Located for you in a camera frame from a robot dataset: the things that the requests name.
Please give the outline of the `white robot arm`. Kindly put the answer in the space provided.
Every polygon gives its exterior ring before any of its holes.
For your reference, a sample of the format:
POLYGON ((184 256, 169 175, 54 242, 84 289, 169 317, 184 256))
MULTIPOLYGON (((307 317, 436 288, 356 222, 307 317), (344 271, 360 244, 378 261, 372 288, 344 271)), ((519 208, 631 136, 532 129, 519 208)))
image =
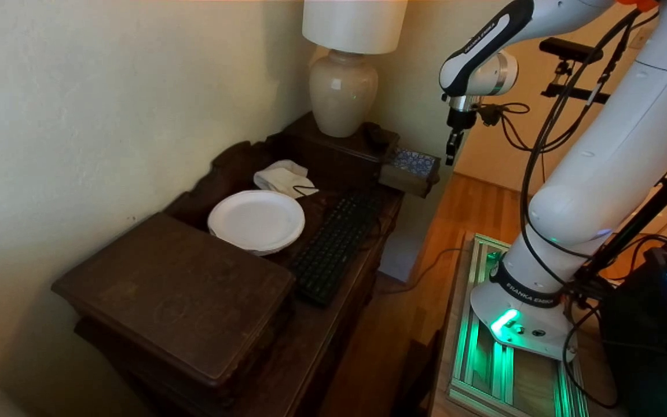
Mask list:
MULTIPOLYGON (((514 43, 577 30, 613 0, 510 0, 440 67, 448 103, 447 148, 457 151, 484 96, 517 82, 514 43)), ((470 293, 470 309, 504 345, 563 359, 570 323, 560 300, 621 220, 667 169, 667 0, 638 55, 598 119, 567 151, 524 211, 520 237, 496 274, 470 293)))

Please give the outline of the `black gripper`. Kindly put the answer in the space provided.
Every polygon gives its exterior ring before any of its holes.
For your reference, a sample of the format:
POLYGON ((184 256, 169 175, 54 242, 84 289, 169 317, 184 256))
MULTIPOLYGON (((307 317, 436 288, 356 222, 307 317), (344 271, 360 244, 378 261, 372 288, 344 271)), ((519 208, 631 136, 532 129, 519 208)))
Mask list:
POLYGON ((445 147, 445 162, 453 164, 460 151, 465 134, 476 120, 475 99, 470 96, 458 96, 448 99, 447 125, 448 136, 445 147))

